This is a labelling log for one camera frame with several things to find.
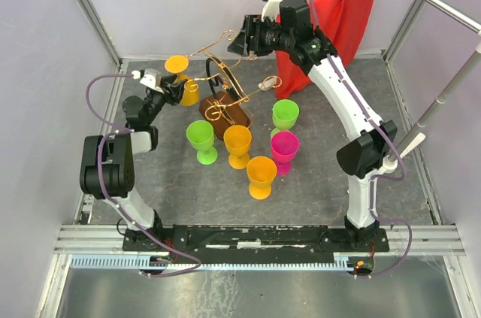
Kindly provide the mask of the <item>orange wine glass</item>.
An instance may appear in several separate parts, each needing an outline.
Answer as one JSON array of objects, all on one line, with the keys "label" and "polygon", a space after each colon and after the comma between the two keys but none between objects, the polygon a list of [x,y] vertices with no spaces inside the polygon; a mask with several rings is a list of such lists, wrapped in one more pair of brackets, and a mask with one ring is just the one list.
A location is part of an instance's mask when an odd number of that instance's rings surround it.
[{"label": "orange wine glass", "polygon": [[267,156],[256,156],[247,164],[249,194],[257,200],[264,200],[271,194],[271,184],[277,176],[277,166]]},{"label": "orange wine glass", "polygon": [[241,125],[230,126],[225,130],[223,140],[229,153],[229,165],[237,170],[244,169],[250,161],[251,131]]},{"label": "orange wine glass", "polygon": [[188,67],[189,59],[187,56],[173,55],[165,61],[165,70],[177,75],[176,83],[183,84],[183,97],[180,100],[180,105],[185,107],[195,105],[200,98],[197,83],[185,74]]}]

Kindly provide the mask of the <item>gold wine glass rack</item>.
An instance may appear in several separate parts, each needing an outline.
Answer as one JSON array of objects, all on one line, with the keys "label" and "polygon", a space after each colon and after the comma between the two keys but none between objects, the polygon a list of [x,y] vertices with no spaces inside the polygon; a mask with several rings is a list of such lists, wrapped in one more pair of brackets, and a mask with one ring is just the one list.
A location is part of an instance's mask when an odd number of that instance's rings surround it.
[{"label": "gold wine glass rack", "polygon": [[[198,81],[207,81],[211,88],[213,101],[209,102],[208,107],[205,109],[204,118],[211,123],[224,119],[230,126],[237,125],[238,122],[228,112],[228,109],[232,107],[240,108],[241,110],[246,111],[251,117],[254,117],[253,113],[248,108],[244,107],[244,104],[249,102],[253,95],[261,92],[258,86],[257,90],[254,92],[246,93],[233,73],[233,68],[239,65],[243,60],[255,61],[257,59],[256,56],[249,55],[248,57],[241,57],[233,65],[227,65],[210,51],[210,48],[217,45],[223,38],[226,38],[228,41],[233,41],[234,34],[234,30],[226,30],[222,32],[213,43],[202,47],[194,53],[183,55],[187,56],[189,59],[193,56],[203,54],[209,63],[213,62],[216,65],[218,70],[216,74],[212,74],[209,77],[197,77],[191,79],[196,83]],[[272,89],[276,89],[282,85],[282,80],[277,75],[267,76],[262,82],[272,78],[277,80]]]}]

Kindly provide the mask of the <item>green wine glass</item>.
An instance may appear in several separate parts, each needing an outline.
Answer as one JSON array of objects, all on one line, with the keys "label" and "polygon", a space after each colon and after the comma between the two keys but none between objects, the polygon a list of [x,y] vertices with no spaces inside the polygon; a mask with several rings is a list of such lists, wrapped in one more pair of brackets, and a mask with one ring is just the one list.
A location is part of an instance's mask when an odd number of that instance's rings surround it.
[{"label": "green wine glass", "polygon": [[297,103],[290,99],[281,99],[272,107],[272,120],[274,129],[271,138],[281,131],[289,131],[297,122],[300,108]]},{"label": "green wine glass", "polygon": [[191,146],[197,151],[196,158],[202,165],[213,164],[218,157],[213,146],[215,134],[213,126],[206,120],[196,120],[189,124],[186,137]]}]

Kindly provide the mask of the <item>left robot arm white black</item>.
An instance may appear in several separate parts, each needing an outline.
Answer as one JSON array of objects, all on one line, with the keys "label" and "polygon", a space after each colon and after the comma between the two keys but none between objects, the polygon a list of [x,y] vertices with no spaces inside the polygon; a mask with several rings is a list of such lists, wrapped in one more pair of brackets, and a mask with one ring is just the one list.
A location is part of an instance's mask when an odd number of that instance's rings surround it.
[{"label": "left robot arm white black", "polygon": [[177,74],[163,76],[155,69],[126,74],[145,86],[145,97],[127,97],[122,103],[126,123],[106,135],[85,138],[80,165],[83,193],[105,201],[127,223],[127,234],[140,232],[140,242],[148,250],[159,250],[166,234],[156,211],[135,188],[134,156],[157,148],[159,130],[153,121],[162,108],[179,104],[186,82]]}]

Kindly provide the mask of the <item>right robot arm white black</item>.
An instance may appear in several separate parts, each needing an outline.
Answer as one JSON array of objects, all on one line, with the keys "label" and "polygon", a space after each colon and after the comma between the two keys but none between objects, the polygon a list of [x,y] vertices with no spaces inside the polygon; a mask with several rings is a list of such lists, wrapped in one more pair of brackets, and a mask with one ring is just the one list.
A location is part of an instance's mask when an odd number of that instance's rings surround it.
[{"label": "right robot arm white black", "polygon": [[397,126],[383,120],[362,97],[335,46],[319,26],[313,25],[306,0],[263,2],[260,14],[245,16],[228,51],[242,57],[287,53],[334,108],[349,139],[337,152],[337,162],[348,176],[349,207],[343,239],[351,250],[363,250],[380,227],[374,217],[376,184],[372,179],[381,172]]}]

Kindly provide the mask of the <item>magenta wine glass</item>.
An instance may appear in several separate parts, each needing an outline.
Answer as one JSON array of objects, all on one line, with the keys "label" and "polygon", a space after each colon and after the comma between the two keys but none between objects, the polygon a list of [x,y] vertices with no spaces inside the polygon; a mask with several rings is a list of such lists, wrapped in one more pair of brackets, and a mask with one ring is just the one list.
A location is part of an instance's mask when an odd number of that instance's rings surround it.
[{"label": "magenta wine glass", "polygon": [[292,160],[300,147],[297,136],[289,131],[276,133],[271,139],[271,154],[277,167],[277,174],[287,175],[292,169]]}]

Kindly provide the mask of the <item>orange wine glass front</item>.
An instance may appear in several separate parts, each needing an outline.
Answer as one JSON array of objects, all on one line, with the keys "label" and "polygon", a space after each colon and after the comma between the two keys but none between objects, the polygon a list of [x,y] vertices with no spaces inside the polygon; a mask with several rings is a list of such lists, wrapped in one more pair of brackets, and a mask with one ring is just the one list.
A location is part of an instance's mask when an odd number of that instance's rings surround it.
[{"label": "orange wine glass front", "polygon": [[271,194],[271,184],[277,176],[277,166],[267,156],[256,156],[247,164],[249,194],[257,200],[264,200]]}]

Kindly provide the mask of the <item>red cloth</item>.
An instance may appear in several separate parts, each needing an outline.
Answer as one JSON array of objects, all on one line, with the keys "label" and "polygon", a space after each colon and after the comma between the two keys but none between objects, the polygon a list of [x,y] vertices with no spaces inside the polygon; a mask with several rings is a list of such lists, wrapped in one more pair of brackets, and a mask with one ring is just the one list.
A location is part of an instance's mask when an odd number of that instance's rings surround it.
[{"label": "red cloth", "polygon": [[[374,0],[314,0],[320,29],[338,51],[342,63],[350,64],[358,51],[371,15]],[[276,99],[287,99],[301,91],[310,79],[294,65],[289,55],[277,52],[277,75],[282,80],[275,89]]]}]

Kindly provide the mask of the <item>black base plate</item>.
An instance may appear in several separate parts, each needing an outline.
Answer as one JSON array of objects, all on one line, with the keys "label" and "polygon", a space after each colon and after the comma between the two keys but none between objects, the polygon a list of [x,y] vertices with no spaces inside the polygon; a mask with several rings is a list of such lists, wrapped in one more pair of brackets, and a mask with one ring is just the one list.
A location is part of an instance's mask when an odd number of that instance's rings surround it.
[{"label": "black base plate", "polygon": [[335,253],[386,253],[386,230],[327,226],[165,226],[164,244],[206,264],[331,263]]}]

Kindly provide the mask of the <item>metal clothes rail stand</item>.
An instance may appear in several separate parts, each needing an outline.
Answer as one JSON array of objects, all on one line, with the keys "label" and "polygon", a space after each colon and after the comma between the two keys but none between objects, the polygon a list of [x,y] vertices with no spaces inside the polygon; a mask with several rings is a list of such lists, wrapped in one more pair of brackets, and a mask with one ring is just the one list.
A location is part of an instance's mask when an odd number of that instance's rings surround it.
[{"label": "metal clothes rail stand", "polygon": [[480,174],[480,0],[413,0],[388,48],[407,110],[404,150],[417,149],[432,176]]}]

